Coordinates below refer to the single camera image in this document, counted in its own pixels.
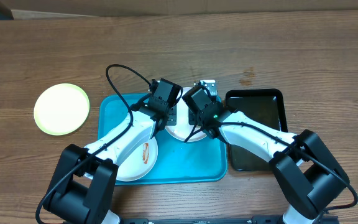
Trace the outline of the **yellow-green rimmed plate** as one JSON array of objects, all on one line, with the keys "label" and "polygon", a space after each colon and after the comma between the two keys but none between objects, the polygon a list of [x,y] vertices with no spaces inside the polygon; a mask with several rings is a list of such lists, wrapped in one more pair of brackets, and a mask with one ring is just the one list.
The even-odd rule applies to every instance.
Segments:
[{"label": "yellow-green rimmed plate", "polygon": [[44,133],[63,136],[80,128],[89,112],[90,100],[85,91],[71,83],[60,83],[38,97],[34,121]]}]

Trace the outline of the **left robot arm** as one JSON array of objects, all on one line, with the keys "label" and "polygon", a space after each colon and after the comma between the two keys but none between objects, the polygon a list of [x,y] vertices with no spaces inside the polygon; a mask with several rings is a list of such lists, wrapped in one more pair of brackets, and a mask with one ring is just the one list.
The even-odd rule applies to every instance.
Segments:
[{"label": "left robot arm", "polygon": [[67,223],[120,223],[110,209],[119,166],[166,126],[171,110],[132,105],[125,120],[101,139],[85,147],[67,146],[36,209],[36,221],[41,222],[45,209]]}]

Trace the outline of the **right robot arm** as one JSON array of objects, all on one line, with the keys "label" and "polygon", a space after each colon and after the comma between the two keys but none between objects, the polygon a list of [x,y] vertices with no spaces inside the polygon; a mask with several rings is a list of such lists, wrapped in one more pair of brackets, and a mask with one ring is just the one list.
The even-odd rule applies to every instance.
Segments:
[{"label": "right robot arm", "polygon": [[198,84],[182,97],[200,130],[268,162],[289,208],[280,223],[317,223],[325,213],[354,207],[358,195],[321,138],[306,129],[293,134],[230,110]]}]

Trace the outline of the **white plate top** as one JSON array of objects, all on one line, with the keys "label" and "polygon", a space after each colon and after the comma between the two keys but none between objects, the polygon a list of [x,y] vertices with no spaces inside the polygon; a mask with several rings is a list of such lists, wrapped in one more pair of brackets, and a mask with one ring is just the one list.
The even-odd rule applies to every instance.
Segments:
[{"label": "white plate top", "polygon": [[[183,94],[189,91],[191,87],[184,87]],[[166,126],[165,129],[170,133],[174,138],[184,141],[191,133],[193,125],[189,124],[189,108],[183,101],[180,99],[176,104],[176,109],[173,109],[176,112],[176,124],[171,126]],[[206,137],[204,132],[196,133],[194,136],[189,138],[187,142],[195,142],[202,140]]]}]

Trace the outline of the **white plate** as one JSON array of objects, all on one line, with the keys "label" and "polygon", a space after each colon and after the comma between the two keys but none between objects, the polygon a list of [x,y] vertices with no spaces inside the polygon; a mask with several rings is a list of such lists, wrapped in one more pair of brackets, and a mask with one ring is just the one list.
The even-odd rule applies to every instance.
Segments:
[{"label": "white plate", "polygon": [[117,180],[132,182],[148,174],[155,165],[158,157],[158,144],[155,138],[140,145],[119,166]]},{"label": "white plate", "polygon": [[[189,91],[191,87],[184,87],[183,94]],[[176,109],[173,109],[176,112],[176,124],[171,126],[166,126],[165,129],[170,133],[174,138],[184,141],[191,133],[193,125],[189,124],[189,108],[183,101],[180,99],[176,104]],[[189,138],[187,142],[195,142],[202,140],[206,137],[204,132],[196,133],[194,136]]]}]

